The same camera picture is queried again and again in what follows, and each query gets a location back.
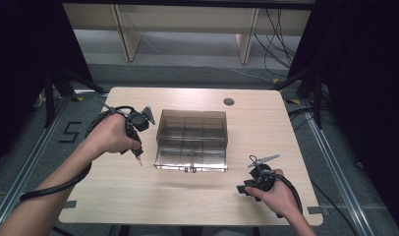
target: white cable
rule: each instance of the white cable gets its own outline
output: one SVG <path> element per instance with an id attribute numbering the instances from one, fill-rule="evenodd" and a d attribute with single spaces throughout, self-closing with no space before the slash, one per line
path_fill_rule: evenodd
<path id="1" fill-rule="evenodd" d="M 153 49 L 153 51 L 155 51 L 157 54 L 160 54 L 160 55 L 163 56 L 163 54 L 162 54 L 160 51 L 158 51 L 154 46 L 152 46 L 152 45 L 150 44 L 150 42 L 148 42 L 148 41 L 144 38 L 144 36 L 142 36 L 142 40 L 143 40 L 145 43 L 147 43 L 147 45 L 149 45 L 149 46 L 151 47 L 151 49 Z M 232 70 L 232 69 L 227 69 L 227 68 L 222 68 L 222 67 L 212 67 L 212 66 L 189 65 L 189 64 L 185 64 L 185 63 L 176 63 L 176 62 L 172 62 L 172 61 L 167 60 L 165 57 L 163 57 L 163 60 L 166 61 L 166 62 L 168 62 L 168 63 L 170 63 L 170 64 L 173 64 L 173 65 L 179 65 L 179 66 L 180 66 L 180 65 L 183 65 L 183 66 L 194 67 L 194 68 L 205 67 L 205 68 L 212 68 L 212 69 L 221 70 L 221 71 L 234 72 L 234 73 L 237 73 L 237 74 L 242 75 L 242 76 L 245 76 L 245 77 L 250 77 L 250 78 L 255 78 L 255 79 L 261 79 L 261 80 L 264 80 L 264 81 L 269 82 L 269 83 L 271 83 L 271 84 L 274 85 L 274 82 L 272 82 L 272 81 L 270 81 L 270 80 L 267 80 L 266 78 L 258 77 L 258 76 L 247 75 L 247 74 L 244 74 L 244 73 L 242 73 L 242 72 L 239 72 L 239 71 L 236 71 L 236 70 Z"/>

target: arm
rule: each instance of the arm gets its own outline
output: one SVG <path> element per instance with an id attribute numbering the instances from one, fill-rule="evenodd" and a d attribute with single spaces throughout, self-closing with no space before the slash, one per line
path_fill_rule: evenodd
<path id="1" fill-rule="evenodd" d="M 125 119 L 115 114 L 107 116 L 83 140 L 74 152 L 38 187 L 50 188 L 70 181 L 93 160 L 105 152 L 140 147 L 129 139 Z M 62 192 L 22 202 L 0 226 L 0 235 L 48 235 L 73 187 Z"/>
<path id="2" fill-rule="evenodd" d="M 283 175 L 282 170 L 275 170 L 275 173 Z M 298 210 L 291 191 L 282 181 L 276 179 L 273 188 L 268 192 L 252 187 L 246 187 L 246 191 L 254 197 L 260 198 L 275 213 L 283 215 L 297 235 L 316 235 Z"/>

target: wooden tabletop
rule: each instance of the wooden tabletop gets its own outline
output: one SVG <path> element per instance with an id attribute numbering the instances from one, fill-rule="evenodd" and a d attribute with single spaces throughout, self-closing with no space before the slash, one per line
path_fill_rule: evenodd
<path id="1" fill-rule="evenodd" d="M 234 104 L 224 104 L 225 98 Z M 322 224 L 321 214 L 307 207 L 318 203 L 307 168 L 278 91 L 208 88 L 113 88 L 109 106 L 152 109 L 156 125 L 140 132 L 144 154 L 140 166 L 132 153 L 106 153 L 92 164 L 76 186 L 62 222 L 154 225 L 285 225 L 263 202 L 240 195 L 236 186 L 251 179 L 249 155 L 280 154 L 267 162 L 281 168 L 300 194 L 311 225 Z M 186 173 L 153 167 L 156 134 L 162 109 L 225 111 L 227 116 L 227 172 Z"/>

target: hand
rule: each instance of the hand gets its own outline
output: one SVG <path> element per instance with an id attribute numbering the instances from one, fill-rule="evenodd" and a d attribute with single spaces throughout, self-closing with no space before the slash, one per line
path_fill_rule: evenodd
<path id="1" fill-rule="evenodd" d="M 275 174 L 283 175 L 282 170 L 274 170 Z M 300 213 L 291 190 L 279 179 L 276 179 L 272 189 L 264 192 L 253 187 L 246 187 L 246 191 L 254 197 L 260 198 L 271 210 L 286 218 Z"/>
<path id="2" fill-rule="evenodd" d="M 125 118 L 120 114 L 107 115 L 84 140 L 96 147 L 99 155 L 125 149 L 139 149 L 141 143 L 126 136 Z"/>

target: clear plastic container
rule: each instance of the clear plastic container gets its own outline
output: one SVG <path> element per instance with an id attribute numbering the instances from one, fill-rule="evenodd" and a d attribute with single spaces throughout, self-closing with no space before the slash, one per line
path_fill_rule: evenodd
<path id="1" fill-rule="evenodd" d="M 222 111 L 162 110 L 157 169 L 227 171 L 227 120 Z"/>

